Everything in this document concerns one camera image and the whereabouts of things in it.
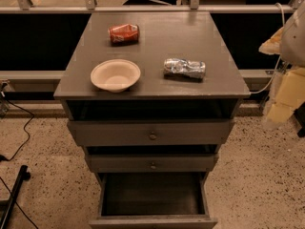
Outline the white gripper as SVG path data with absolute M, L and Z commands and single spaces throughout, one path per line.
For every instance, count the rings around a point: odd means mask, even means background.
M 305 102 L 305 3 L 302 3 L 280 28 L 258 49 L 264 54 L 280 54 L 281 58 L 299 67 L 287 71 L 281 80 L 274 103 L 266 113 L 268 122 L 287 121 Z

